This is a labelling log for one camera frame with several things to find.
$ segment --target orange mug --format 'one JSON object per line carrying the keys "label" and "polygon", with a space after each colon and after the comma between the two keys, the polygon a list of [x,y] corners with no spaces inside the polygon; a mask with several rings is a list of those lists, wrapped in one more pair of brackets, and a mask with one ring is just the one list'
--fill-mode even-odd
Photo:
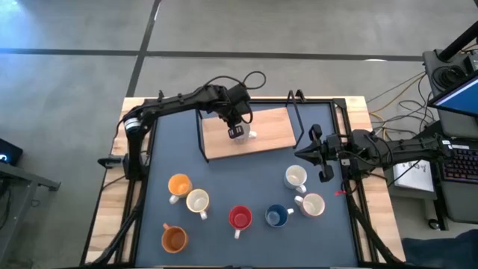
{"label": "orange mug", "polygon": [[164,232],[161,237],[161,245],[168,253],[178,253],[182,251],[189,242],[186,231],[177,226],[163,224]]}
{"label": "orange mug", "polygon": [[172,196],[170,197],[170,204],[179,201],[179,198],[186,197],[193,190],[193,183],[185,174],[175,174],[171,176],[167,183],[167,188],[170,190]]}

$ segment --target white mug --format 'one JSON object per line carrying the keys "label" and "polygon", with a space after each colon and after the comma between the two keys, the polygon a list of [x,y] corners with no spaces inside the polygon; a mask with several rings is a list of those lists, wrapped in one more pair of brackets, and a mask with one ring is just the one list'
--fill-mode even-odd
{"label": "white mug", "polygon": [[301,194],[304,194],[307,191],[307,188],[304,186],[305,181],[307,181],[307,172],[303,167],[299,165],[291,165],[285,171],[285,187],[299,191]]}
{"label": "white mug", "polygon": [[209,208],[209,195],[203,189],[192,190],[186,197],[186,206],[194,213],[199,213],[201,219],[208,218],[206,210]]}
{"label": "white mug", "polygon": [[251,126],[248,123],[240,122],[238,126],[242,126],[244,133],[234,139],[236,143],[243,143],[249,139],[253,139],[257,137],[257,133],[251,131]]}
{"label": "white mug", "polygon": [[319,194],[307,194],[303,198],[296,196],[294,202],[300,207],[300,211],[306,217],[320,216],[326,209],[326,203]]}

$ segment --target blue mug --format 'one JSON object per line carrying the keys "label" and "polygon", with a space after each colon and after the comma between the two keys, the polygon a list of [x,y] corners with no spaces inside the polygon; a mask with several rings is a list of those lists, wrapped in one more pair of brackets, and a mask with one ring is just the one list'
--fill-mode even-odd
{"label": "blue mug", "polygon": [[272,227],[282,227],[292,213],[294,213],[292,208],[286,209],[283,205],[271,205],[266,210],[266,222]]}

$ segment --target blue table surface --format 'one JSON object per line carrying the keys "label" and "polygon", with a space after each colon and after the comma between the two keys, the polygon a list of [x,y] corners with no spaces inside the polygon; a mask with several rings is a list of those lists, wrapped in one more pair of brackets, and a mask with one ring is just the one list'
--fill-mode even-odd
{"label": "blue table surface", "polygon": [[[254,111],[283,105],[252,104]],[[294,107],[288,107],[294,134],[300,129]],[[328,104],[299,105],[305,132],[320,124],[323,138],[334,132]],[[332,162],[335,177],[327,183],[318,178],[320,167],[294,157],[294,149],[277,149],[242,156],[222,158],[206,163],[197,146],[194,111],[162,117],[152,151],[146,203],[140,230],[136,266],[262,266],[320,267],[356,266],[357,257],[350,228],[350,217],[340,190],[341,171]],[[310,144],[304,134],[297,149]],[[283,183],[285,170],[292,164],[304,167],[308,174],[305,186],[320,194],[324,213],[316,218],[303,216],[294,197],[300,195]],[[170,205],[169,178],[176,173],[189,175],[194,188],[206,190],[210,197],[208,219],[187,210],[185,199]],[[293,208],[282,228],[267,225],[265,210],[272,204]],[[234,205],[246,205],[252,211],[251,226],[234,239],[228,222]],[[163,250],[163,223],[180,226],[190,241],[184,251],[171,254]]]}

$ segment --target mug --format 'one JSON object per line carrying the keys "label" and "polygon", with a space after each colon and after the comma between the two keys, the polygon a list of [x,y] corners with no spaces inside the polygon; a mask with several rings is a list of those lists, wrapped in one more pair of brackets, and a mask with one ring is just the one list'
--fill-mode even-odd
{"label": "mug", "polygon": [[282,227],[292,213],[294,213],[292,208],[286,209],[283,205],[271,205],[266,210],[266,222],[272,227]]}
{"label": "mug", "polygon": [[244,130],[244,133],[236,138],[234,138],[234,141],[236,143],[245,143],[249,139],[253,139],[257,137],[257,133],[251,131],[251,126],[248,123],[240,122],[236,126],[242,126],[242,129]]}
{"label": "mug", "polygon": [[167,188],[172,194],[170,197],[170,204],[172,205],[178,202],[179,198],[186,197],[193,190],[193,183],[185,174],[175,174],[171,176],[167,183]]}
{"label": "mug", "polygon": [[319,194],[307,194],[303,198],[296,196],[294,202],[306,217],[317,217],[326,209],[326,203]]}
{"label": "mug", "polygon": [[182,251],[189,242],[186,231],[180,227],[168,226],[167,224],[163,224],[163,227],[164,232],[161,237],[161,245],[164,250],[168,253],[178,253]]}
{"label": "mug", "polygon": [[307,181],[307,172],[303,167],[299,165],[291,165],[285,171],[285,187],[304,194],[307,191],[307,188],[304,186],[305,181]]}
{"label": "mug", "polygon": [[194,213],[200,213],[202,220],[208,218],[209,195],[203,189],[192,190],[186,197],[186,205]]}
{"label": "mug", "polygon": [[244,205],[236,205],[229,212],[229,223],[235,229],[234,238],[239,239],[240,231],[244,231],[252,223],[252,213]]}

